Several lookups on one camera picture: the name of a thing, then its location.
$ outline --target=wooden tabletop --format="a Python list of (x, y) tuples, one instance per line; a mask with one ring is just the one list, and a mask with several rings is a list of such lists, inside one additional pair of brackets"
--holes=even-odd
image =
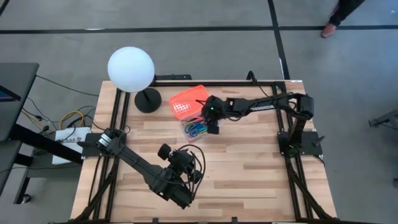
[[(305, 93), (302, 82), (286, 81), (286, 87), (288, 92)], [(166, 167), (168, 162), (157, 156), (159, 147), (166, 143), (176, 149), (188, 144), (168, 102), (171, 96), (187, 88), (157, 87), (162, 95), (162, 106), (150, 114), (138, 111), (134, 105), (135, 94), (131, 94), (126, 121), (131, 127), (127, 146), (148, 162)], [(262, 88), (268, 95), (272, 94), (271, 88)], [(221, 99), (264, 97), (255, 86), (206, 89), (210, 95)], [(111, 82), (103, 82), (94, 118), (98, 126), (109, 126), (115, 94), (116, 87)], [(122, 96), (118, 117), (123, 99)], [(307, 122), (306, 128), (313, 128), (312, 121)], [(294, 221), (285, 162), (279, 154), (276, 137), (278, 130), (275, 111), (261, 111), (238, 122), (222, 120), (219, 135), (209, 134), (194, 142), (203, 149), (207, 168), (196, 199), (185, 210), (151, 192), (142, 176), (121, 161), (111, 221), (151, 222), (159, 218), (160, 222), (228, 222), (231, 217), (242, 222)], [(201, 159), (199, 152), (192, 151)], [(323, 164), (313, 156), (302, 156), (302, 160), (309, 191), (324, 210), (335, 217)], [(88, 203), (96, 161), (97, 158), (84, 161), (71, 218), (79, 215)], [(299, 189), (297, 192), (301, 214), (305, 217), (302, 195)], [(105, 193), (100, 217), (104, 216), (107, 196)]]

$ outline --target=person's leg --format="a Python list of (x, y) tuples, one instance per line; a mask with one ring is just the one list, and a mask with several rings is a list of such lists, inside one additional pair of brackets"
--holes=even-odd
[(358, 8), (364, 0), (339, 0), (333, 15), (329, 19), (329, 24), (326, 25), (321, 33), (322, 37), (332, 35), (340, 25), (340, 23), (347, 18), (356, 8)]

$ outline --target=gray floor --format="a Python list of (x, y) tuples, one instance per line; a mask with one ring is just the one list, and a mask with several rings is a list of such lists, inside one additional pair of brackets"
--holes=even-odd
[[(274, 2), (281, 26), (324, 25), (335, 5), (319, 0)], [(0, 29), (271, 24), (263, 0), (10, 0), (0, 17)], [(343, 23), (391, 24), (398, 24), (395, 0), (367, 0)], [(368, 120), (398, 107), (398, 30), (339, 30), (329, 39), (321, 39), (319, 31), (281, 35), (291, 79), (303, 80), (315, 99), (315, 125), (326, 135), (322, 146), (338, 216), (396, 223), (398, 189), (393, 188), (392, 178), (398, 177), (398, 137), (385, 127), (369, 128)], [(40, 75), (98, 93), (102, 80), (108, 79), (109, 56), (127, 45), (147, 51), (159, 75), (240, 79), (253, 70), (261, 79), (282, 78), (273, 31), (0, 35), (0, 61), (38, 62)], [(35, 82), (30, 97), (52, 119), (97, 100), (43, 80)], [(34, 111), (30, 102), (25, 107)], [(23, 117), (19, 122), (36, 128)], [(68, 220), (78, 179), (34, 180), (28, 188), (34, 201), (13, 205), (22, 174), (21, 169), (12, 171), (0, 197), (0, 222)]]

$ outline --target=computer monitor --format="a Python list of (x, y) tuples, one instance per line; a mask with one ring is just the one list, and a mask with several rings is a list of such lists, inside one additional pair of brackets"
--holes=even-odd
[(0, 85), (0, 102), (20, 101), (21, 97)]

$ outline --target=red basket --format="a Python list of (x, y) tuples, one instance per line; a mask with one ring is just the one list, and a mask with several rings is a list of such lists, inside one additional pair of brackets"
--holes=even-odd
[(198, 85), (172, 96), (169, 103), (175, 117), (183, 119), (200, 112), (203, 105), (196, 100), (206, 101), (208, 97), (206, 88), (203, 85)]

